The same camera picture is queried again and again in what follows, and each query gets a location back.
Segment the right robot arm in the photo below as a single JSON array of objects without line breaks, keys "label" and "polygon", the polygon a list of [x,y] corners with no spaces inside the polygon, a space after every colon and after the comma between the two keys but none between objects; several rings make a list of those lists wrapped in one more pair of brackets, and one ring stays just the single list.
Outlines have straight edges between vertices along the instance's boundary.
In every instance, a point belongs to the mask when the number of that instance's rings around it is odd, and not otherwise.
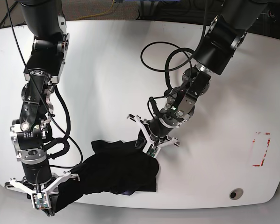
[{"label": "right robot arm", "polygon": [[21,93],[22,107],[18,119],[10,127],[11,142],[17,161],[22,164],[24,177],[5,184],[6,188],[24,191],[36,210],[47,216],[57,211],[59,185],[68,180],[78,180],[65,167],[63,175],[51,171],[50,160],[65,155],[70,148],[71,120],[64,107],[66,129],[63,137],[54,138],[51,125],[55,124],[52,93],[59,94],[57,84],[65,65],[70,35],[59,0],[21,0],[25,22],[34,35],[29,59],[24,61],[26,84]]}]

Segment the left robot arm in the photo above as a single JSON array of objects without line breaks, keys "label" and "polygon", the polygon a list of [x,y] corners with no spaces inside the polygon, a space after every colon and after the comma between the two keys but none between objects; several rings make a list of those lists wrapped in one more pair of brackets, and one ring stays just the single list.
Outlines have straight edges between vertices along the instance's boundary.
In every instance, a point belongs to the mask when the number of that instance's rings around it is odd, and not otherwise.
[{"label": "left robot arm", "polygon": [[[169,133],[191,119],[198,97],[209,89],[212,74],[222,74],[245,39],[247,30],[269,3],[268,0],[224,1],[222,11],[214,18],[209,29],[202,30],[196,50],[177,48],[168,56],[163,70],[167,86],[163,95],[166,98],[164,108],[158,109],[156,97],[150,97],[147,102],[152,115],[150,120],[141,120],[131,114],[128,116],[140,127],[135,149],[155,158],[160,149],[170,145],[179,146],[178,139],[170,137]],[[187,63],[194,59],[196,64],[183,73],[182,84],[173,88],[169,63],[179,52],[190,53]]]}]

